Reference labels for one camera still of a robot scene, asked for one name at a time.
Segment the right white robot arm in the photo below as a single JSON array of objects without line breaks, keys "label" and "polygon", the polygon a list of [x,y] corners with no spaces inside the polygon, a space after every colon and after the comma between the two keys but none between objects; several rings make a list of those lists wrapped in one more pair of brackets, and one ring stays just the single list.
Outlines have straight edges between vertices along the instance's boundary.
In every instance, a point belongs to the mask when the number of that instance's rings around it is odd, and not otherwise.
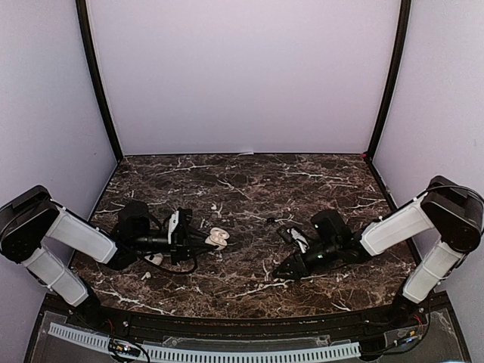
[{"label": "right white robot arm", "polygon": [[431,233],[435,243],[400,286],[386,322],[401,328],[410,321],[429,293],[480,245],[483,237],[483,197],[471,188],[438,175],[427,188],[386,216],[359,231],[351,231],[335,209],[311,218],[315,239],[300,229],[282,227],[278,234],[299,249],[272,272],[284,280],[300,280],[332,262],[359,264],[420,234]]}]

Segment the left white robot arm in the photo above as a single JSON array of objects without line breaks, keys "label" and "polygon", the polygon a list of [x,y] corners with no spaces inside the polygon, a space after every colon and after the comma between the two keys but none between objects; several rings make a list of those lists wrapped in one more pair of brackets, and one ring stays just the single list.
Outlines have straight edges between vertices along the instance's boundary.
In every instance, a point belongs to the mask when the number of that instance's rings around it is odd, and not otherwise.
[{"label": "left white robot arm", "polygon": [[221,228],[203,233],[191,227],[191,209],[179,208],[164,221],[149,206],[132,200],[117,214],[110,233],[88,223],[51,198],[36,185],[1,208],[1,254],[22,265],[47,289],[55,292],[91,330],[107,323],[107,314],[89,284],[56,256],[47,244],[60,244],[91,257],[114,271],[137,261],[160,268],[164,256],[172,265],[191,260],[227,245]]}]

